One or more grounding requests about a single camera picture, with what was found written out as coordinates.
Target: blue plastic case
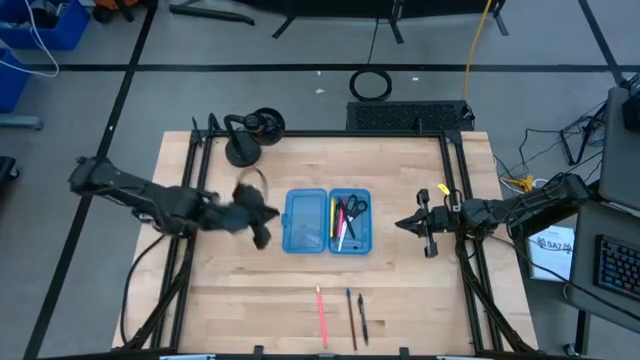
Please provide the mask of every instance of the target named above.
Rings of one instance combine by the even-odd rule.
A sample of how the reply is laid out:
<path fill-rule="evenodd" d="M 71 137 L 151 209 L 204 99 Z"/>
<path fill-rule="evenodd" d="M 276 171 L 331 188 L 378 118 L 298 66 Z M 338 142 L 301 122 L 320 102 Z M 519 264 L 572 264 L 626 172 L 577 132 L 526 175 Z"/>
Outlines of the blue plastic case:
<path fill-rule="evenodd" d="M 24 65 L 11 55 L 9 49 L 0 48 L 0 60 L 24 68 Z M 0 114 L 13 112 L 27 80 L 29 74 L 0 64 Z"/>
<path fill-rule="evenodd" d="M 67 3 L 53 29 L 38 28 L 42 42 L 49 50 L 73 50 L 84 34 L 91 17 L 78 0 L 49 0 L 53 5 Z M 0 22 L 21 23 L 29 18 L 24 0 L 0 0 Z M 0 26 L 0 39 L 13 49 L 39 49 L 30 27 L 5 28 Z"/>
<path fill-rule="evenodd" d="M 329 193 L 329 199 L 332 197 L 340 198 L 346 203 L 351 195 L 355 195 L 359 201 L 366 201 L 369 207 L 367 211 L 351 222 L 351 227 L 353 227 L 353 232 L 356 235 L 355 239 L 351 237 L 349 230 L 347 230 L 342 243 L 342 251 L 338 252 L 339 239 L 328 241 L 329 251 L 338 255 L 366 255 L 371 251 L 373 244 L 373 236 L 371 234 L 371 194 L 365 189 L 333 189 Z"/>
<path fill-rule="evenodd" d="M 329 237 L 327 210 L 324 189 L 290 190 L 281 216 L 284 251 L 296 254 L 323 252 Z"/>
<path fill-rule="evenodd" d="M 329 239 L 329 199 L 341 198 L 346 202 L 350 195 L 366 201 L 369 207 L 351 224 L 355 239 L 347 231 L 342 251 L 338 252 L 338 240 Z M 324 189 L 290 190 L 281 216 L 283 250 L 292 254 L 319 254 L 329 245 L 334 254 L 368 254 L 373 246 L 371 204 L 371 194 L 365 189 L 333 189 L 329 196 Z"/>

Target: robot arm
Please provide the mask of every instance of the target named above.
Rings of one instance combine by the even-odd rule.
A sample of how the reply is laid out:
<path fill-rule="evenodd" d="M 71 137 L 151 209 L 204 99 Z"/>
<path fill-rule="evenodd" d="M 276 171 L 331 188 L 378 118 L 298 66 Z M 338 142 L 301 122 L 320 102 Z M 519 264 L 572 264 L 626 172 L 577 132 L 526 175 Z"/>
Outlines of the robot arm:
<path fill-rule="evenodd" d="M 577 212 L 580 204 L 591 198 L 591 191 L 578 175 L 561 173 L 553 177 L 542 188 L 507 200 L 469 199 L 460 205 L 452 201 L 447 205 L 428 209 L 429 192 L 422 189 L 417 200 L 420 208 L 413 216 L 396 222 L 396 226 L 427 239 L 425 256 L 438 255 L 434 233 L 455 232 L 456 255 L 460 261 L 463 281 L 478 297 L 487 314 L 493 319 L 505 339 L 516 352 L 536 355 L 535 349 L 527 345 L 509 325 L 496 307 L 491 296 L 481 286 L 461 248 L 465 239 L 484 239 L 500 225 L 506 224 L 514 240 L 527 238 L 550 225 Z"/>
<path fill-rule="evenodd" d="M 396 226 L 427 238 L 425 255 L 434 257 L 438 254 L 434 233 L 457 232 L 481 239 L 506 224 L 511 238 L 527 238 L 574 214 L 590 197 L 580 176 L 564 173 L 529 193 L 506 200 L 468 199 L 452 209 L 445 204 L 429 211 L 429 192 L 422 189 L 417 195 L 418 211 Z"/>
<path fill-rule="evenodd" d="M 234 201 L 220 204 L 217 193 L 164 187 L 121 171 L 108 159 L 79 158 L 69 183 L 79 195 L 98 195 L 132 208 L 140 221 L 152 222 L 170 236 L 184 236 L 196 229 L 235 233 L 251 227 L 258 249 L 264 249 L 271 238 L 264 224 L 280 214 L 266 206 L 262 194 L 249 185 L 238 183 Z"/>

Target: black mat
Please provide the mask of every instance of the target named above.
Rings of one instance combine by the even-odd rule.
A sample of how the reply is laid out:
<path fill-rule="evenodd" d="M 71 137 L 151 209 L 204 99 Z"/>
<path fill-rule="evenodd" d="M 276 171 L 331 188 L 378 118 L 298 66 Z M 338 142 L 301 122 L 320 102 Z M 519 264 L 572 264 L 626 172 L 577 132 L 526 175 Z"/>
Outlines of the black mat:
<path fill-rule="evenodd" d="M 473 130 L 471 120 L 462 118 L 465 101 L 351 102 L 347 105 L 348 130 Z"/>

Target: blue pencil case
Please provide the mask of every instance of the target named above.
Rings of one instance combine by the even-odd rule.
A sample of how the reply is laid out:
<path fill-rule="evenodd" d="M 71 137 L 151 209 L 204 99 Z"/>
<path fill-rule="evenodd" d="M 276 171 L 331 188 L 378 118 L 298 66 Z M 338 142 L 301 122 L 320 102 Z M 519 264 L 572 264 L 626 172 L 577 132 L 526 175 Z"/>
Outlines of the blue pencil case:
<path fill-rule="evenodd" d="M 339 234 L 330 238 L 330 199 L 346 204 L 351 196 L 365 202 L 366 210 L 351 221 L 353 234 L 345 231 L 339 250 Z M 282 248 L 291 254 L 319 254 L 329 247 L 337 255 L 366 255 L 373 247 L 371 205 L 371 194 L 366 189 L 337 188 L 329 195 L 324 189 L 292 189 L 281 216 Z"/>

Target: pen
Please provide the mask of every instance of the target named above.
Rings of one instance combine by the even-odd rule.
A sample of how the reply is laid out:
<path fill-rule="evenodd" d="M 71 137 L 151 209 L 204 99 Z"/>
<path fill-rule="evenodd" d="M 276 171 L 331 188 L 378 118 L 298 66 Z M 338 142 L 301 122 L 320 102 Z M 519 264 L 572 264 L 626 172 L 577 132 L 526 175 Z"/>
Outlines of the pen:
<path fill-rule="evenodd" d="M 367 319 L 364 317 L 364 300 L 362 300 L 362 294 L 358 294 L 358 308 L 360 309 L 360 317 L 362 318 L 362 335 L 364 336 L 364 344 L 369 346 L 369 332 L 367 331 Z"/>
<path fill-rule="evenodd" d="M 351 323 L 351 338 L 353 339 L 353 351 L 358 351 L 356 344 L 356 328 L 353 325 L 353 308 L 351 307 L 351 290 L 347 288 L 347 303 L 349 304 L 349 322 Z"/>
<path fill-rule="evenodd" d="M 338 238 L 338 214 L 340 213 L 340 202 L 336 199 L 335 214 L 333 215 L 333 237 Z"/>

